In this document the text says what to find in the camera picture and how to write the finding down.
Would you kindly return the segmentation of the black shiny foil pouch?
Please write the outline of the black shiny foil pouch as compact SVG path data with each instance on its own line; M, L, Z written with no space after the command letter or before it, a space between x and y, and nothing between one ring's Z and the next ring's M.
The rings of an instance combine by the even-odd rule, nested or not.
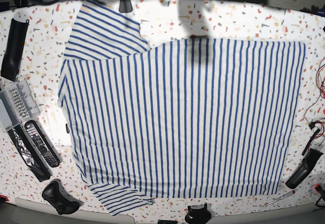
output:
M8 135L10 136L23 161L29 170L36 176L36 178L40 182L49 180L51 177L50 172L45 167L40 157L37 155L36 151L28 141L21 126L18 125L9 130Z

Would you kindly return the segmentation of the red handled screwdriver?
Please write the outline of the red handled screwdriver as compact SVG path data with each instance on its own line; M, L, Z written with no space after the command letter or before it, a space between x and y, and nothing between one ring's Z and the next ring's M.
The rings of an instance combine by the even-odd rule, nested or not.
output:
M292 195L294 195L295 193L296 193L296 190L294 189L294 190L292 190L292 191L290 191L290 192L288 192L288 193L285 193L285 194L283 194L283 195L281 195L281 196L275 198L275 199L272 200L271 202L266 203L265 206L269 206L269 205L272 205L272 204L274 204L274 203L276 203L276 202L279 202L279 201L282 201L282 200L284 200L284 199L287 199L287 198L291 197Z

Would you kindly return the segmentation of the black game controller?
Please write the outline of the black game controller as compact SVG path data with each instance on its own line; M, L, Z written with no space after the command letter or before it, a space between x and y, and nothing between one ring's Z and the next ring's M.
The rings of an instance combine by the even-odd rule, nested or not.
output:
M68 215L73 214L80 208L80 203L77 201L70 201L60 192L60 185L58 181L49 183L42 192L42 197L52 207L55 208L57 214Z

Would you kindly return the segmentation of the blue white striped t-shirt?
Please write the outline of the blue white striped t-shirt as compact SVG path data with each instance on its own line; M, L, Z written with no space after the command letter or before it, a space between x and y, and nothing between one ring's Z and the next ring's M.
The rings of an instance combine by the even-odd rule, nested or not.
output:
M85 0L58 91L82 180L111 215L155 198L274 194L305 53L213 38L152 48L138 22Z

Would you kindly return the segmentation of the clear screwdriver bit case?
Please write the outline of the clear screwdriver bit case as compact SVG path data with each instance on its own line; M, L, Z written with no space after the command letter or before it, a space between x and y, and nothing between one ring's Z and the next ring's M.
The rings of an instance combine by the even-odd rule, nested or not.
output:
M8 132L40 115L35 96L26 79L1 90L1 130Z

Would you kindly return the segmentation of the black tv remote control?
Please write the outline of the black tv remote control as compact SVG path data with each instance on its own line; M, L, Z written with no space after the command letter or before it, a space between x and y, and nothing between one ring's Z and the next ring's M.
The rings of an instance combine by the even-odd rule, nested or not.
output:
M29 120L25 123L24 128L46 163L52 168L58 167L60 160L37 123L34 120Z

